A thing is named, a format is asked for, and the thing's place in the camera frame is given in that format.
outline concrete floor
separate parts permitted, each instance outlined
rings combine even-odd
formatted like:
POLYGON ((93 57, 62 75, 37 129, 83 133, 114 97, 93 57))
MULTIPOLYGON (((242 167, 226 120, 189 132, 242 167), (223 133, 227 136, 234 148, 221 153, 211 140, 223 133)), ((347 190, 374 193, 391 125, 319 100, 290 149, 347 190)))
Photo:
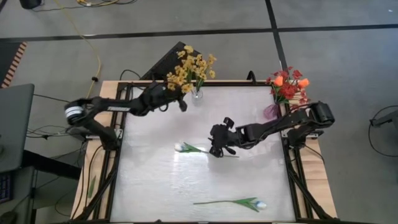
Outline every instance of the concrete floor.
MULTIPOLYGON (((73 1, 60 0, 66 6, 73 1)), ((46 1, 38 9, 56 5, 46 1)), ((386 0, 272 0, 278 27, 352 26, 398 23, 398 2, 386 0)), ((84 34, 115 34, 198 29, 270 28, 263 0, 139 0, 126 6, 69 10, 84 34)), ((76 35, 61 11, 32 12, 8 0, 0 13, 0 38, 76 35)), ((398 163, 369 146, 369 119, 379 109, 398 105, 397 29, 280 33, 289 65, 311 81, 313 101, 328 103, 336 123, 320 138, 338 216, 342 220, 396 223, 398 163)), ((243 79, 253 70, 258 79, 280 68, 272 33, 98 39, 91 42, 103 61, 102 80, 117 80, 124 69, 144 74, 178 41, 218 58, 218 79, 243 79)), ((96 59, 82 40, 29 42, 13 85, 33 83, 38 94, 74 100, 86 95, 96 59)), ((93 95, 99 93, 100 84, 93 95)), ((34 98, 31 128, 66 126, 63 103, 34 98)), ((372 132, 375 146, 398 154, 396 131, 387 125, 372 132)), ((71 137, 28 139, 26 149, 56 156, 78 149, 71 137)), ((42 182, 51 177, 42 174, 42 182)), ((46 192, 58 199, 76 187, 60 179, 46 192)), ((70 212, 73 193, 60 207, 70 212)), ((42 203, 50 205, 49 200, 42 203)), ((53 207, 38 213, 38 223, 66 220, 53 207)))

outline table leg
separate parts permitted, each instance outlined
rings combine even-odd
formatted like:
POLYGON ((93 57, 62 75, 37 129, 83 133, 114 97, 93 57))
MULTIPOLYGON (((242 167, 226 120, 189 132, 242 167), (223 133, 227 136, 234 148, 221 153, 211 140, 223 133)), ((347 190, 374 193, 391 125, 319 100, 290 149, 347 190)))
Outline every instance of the table leg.
POLYGON ((33 166, 39 171, 48 172, 61 177, 75 180, 80 178, 81 169, 79 167, 75 167, 25 150, 24 157, 22 158, 22 167, 27 166, 33 166))

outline yellow flower bouquet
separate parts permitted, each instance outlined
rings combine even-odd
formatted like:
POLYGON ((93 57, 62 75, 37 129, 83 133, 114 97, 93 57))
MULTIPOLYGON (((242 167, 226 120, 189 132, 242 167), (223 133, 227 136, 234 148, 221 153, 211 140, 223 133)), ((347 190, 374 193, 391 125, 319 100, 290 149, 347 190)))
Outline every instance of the yellow flower bouquet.
POLYGON ((169 90, 175 90, 175 86, 180 85, 182 93, 188 93, 193 90, 192 80, 196 79, 195 88, 196 92, 199 92, 208 75, 211 78, 216 77, 216 73, 211 66, 217 58, 209 54, 208 59, 205 60, 201 54, 194 57, 192 53, 193 47, 189 45, 186 45, 184 50, 177 52, 178 58, 181 59, 181 65, 174 68, 175 73, 169 72, 167 74, 167 88, 169 90))

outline white table surface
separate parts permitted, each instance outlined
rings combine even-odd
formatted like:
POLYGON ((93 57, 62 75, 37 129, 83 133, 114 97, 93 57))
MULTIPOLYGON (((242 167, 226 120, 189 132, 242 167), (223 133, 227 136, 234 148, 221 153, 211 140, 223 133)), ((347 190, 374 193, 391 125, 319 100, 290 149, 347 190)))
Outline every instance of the white table surface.
MULTIPOLYGON (((235 126, 267 122, 263 110, 273 103, 270 90, 266 86, 203 87, 202 104, 193 106, 188 94, 184 113, 178 103, 172 103, 164 113, 128 115, 111 221, 293 221, 279 133, 250 150, 234 147, 239 158, 174 151, 174 144, 184 141, 208 151, 211 127, 226 116, 235 126), (257 213, 233 203, 193 205, 248 197, 264 201, 267 208, 257 213)), ((134 89, 134 96, 140 93, 134 89)))

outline purple glass vase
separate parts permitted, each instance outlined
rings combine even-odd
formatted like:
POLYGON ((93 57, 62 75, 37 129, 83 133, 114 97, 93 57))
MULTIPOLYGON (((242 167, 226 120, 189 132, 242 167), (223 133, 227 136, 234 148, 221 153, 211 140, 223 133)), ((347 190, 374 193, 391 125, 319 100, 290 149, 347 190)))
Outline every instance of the purple glass vase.
POLYGON ((276 119, 278 117, 278 106, 278 104, 267 106, 263 111, 264 117, 269 120, 276 119))

